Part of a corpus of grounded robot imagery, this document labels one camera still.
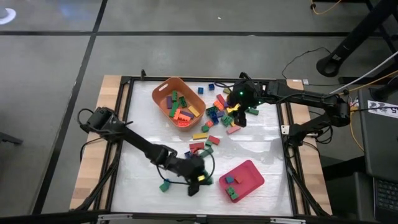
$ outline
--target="orange basket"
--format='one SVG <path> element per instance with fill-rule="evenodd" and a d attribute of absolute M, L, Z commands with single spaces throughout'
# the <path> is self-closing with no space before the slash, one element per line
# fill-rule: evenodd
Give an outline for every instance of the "orange basket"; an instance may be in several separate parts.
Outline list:
<path fill-rule="evenodd" d="M 169 95 L 172 94 L 172 91 L 177 91 L 177 101 L 178 98 L 184 96 L 185 101 L 187 102 L 186 108 L 180 108 L 183 111 L 190 112 L 188 110 L 189 106 L 193 106 L 199 113 L 199 116 L 195 116 L 191 119 L 191 123 L 188 126 L 180 127 L 177 125 L 177 121 L 169 116 L 170 109 L 167 109 L 167 99 Z M 179 77 L 171 77 L 160 84 L 155 90 L 152 92 L 152 99 L 155 101 L 157 106 L 163 111 L 163 114 L 168 117 L 168 119 L 174 124 L 174 126 L 180 131 L 189 131 L 194 125 L 196 125 L 200 120 L 206 110 L 206 104 L 203 100 L 189 88 L 184 81 L 182 81 Z"/>

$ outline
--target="gray floor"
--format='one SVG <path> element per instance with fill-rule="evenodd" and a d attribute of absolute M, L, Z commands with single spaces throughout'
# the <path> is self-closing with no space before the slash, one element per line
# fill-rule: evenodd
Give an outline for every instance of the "gray floor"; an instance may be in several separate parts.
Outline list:
<path fill-rule="evenodd" d="M 4 1 L 17 18 L 0 30 L 93 30 L 100 0 Z M 349 32 L 368 13 L 363 4 L 340 4 L 315 16 L 308 0 L 250 1 L 108 1 L 100 31 L 263 31 Z M 322 11 L 330 4 L 318 4 Z M 88 36 L 0 36 L 0 131 L 24 139 L 14 147 L 0 144 L 0 216 L 30 212 L 51 153 L 63 113 L 83 60 Z M 60 159 L 43 212 L 67 211 L 86 134 L 76 112 L 94 108 L 103 75 L 178 75 L 282 78 L 295 56 L 318 47 L 333 50 L 337 37 L 98 36 L 85 72 Z M 381 39 L 369 39 L 340 70 L 359 76 L 390 55 Z M 288 78 L 334 84 L 337 77 L 318 74 L 315 64 L 326 52 L 308 54 L 289 66 Z M 306 86 L 329 92 L 333 87 Z M 359 119 L 354 127 L 361 137 Z M 347 160 L 362 154 L 349 128 L 335 128 L 321 155 Z"/>

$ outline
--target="orange block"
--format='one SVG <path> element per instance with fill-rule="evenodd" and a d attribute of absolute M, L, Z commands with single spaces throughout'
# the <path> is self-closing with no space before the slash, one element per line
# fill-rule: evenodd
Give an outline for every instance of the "orange block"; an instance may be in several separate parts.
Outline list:
<path fill-rule="evenodd" d="M 189 121 L 178 121 L 177 126 L 179 127 L 187 127 L 190 124 Z"/>
<path fill-rule="evenodd" d="M 220 111 L 224 109 L 224 105 L 218 100 L 214 101 L 213 105 L 215 105 Z"/>
<path fill-rule="evenodd" d="M 211 128 L 214 124 L 213 124 L 212 121 L 207 121 L 207 122 L 206 122 L 206 125 L 207 125 L 209 128 Z"/>
<path fill-rule="evenodd" d="M 181 109 L 175 110 L 174 120 L 178 120 L 178 116 L 180 115 Z"/>
<path fill-rule="evenodd" d="M 188 117 L 187 115 L 181 114 L 178 116 L 178 119 L 182 120 L 182 121 L 190 121 L 191 118 Z"/>

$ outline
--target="white label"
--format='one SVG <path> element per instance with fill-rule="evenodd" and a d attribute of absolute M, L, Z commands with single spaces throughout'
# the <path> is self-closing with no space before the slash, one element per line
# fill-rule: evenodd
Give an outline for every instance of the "white label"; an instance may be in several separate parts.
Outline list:
<path fill-rule="evenodd" d="M 378 107 L 388 107 L 388 106 L 396 106 L 389 103 L 377 102 L 368 100 L 368 108 L 378 108 Z M 397 108 L 381 108 L 375 110 L 368 110 L 369 113 L 374 113 L 383 116 L 389 116 L 391 118 L 398 118 L 398 109 Z"/>

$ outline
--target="white table surface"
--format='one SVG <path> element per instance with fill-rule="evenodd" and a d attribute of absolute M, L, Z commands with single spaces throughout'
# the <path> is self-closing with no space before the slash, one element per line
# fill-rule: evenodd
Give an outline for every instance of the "white table surface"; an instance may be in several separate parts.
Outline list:
<path fill-rule="evenodd" d="M 129 128 L 152 143 L 175 149 L 178 157 L 184 158 L 189 144 L 205 141 L 192 140 L 192 134 L 201 133 L 200 128 L 208 118 L 203 115 L 199 124 L 188 132 L 178 131 L 152 100 L 152 90 L 160 84 L 134 82 L 127 119 L 134 123 Z M 200 86 L 205 89 L 200 96 L 207 108 L 213 106 L 217 94 L 226 98 L 222 88 L 209 91 L 208 83 L 187 82 L 187 85 L 195 92 Z M 192 197 L 187 195 L 187 185 L 172 184 L 166 193 L 161 192 L 159 186 L 163 180 L 156 167 L 140 150 L 124 142 L 112 212 L 292 216 L 276 106 L 264 104 L 257 109 L 259 115 L 247 114 L 247 126 L 231 135 L 227 135 L 227 128 L 221 123 L 210 128 L 208 134 L 221 139 L 218 146 L 212 146 L 216 162 L 215 183 L 201 186 Z M 233 203 L 223 195 L 218 179 L 248 159 L 253 161 L 265 183 L 238 203 Z M 205 158 L 205 165 L 210 173 L 213 168 L 210 156 Z M 161 172 L 170 180 L 183 181 L 174 173 Z"/>

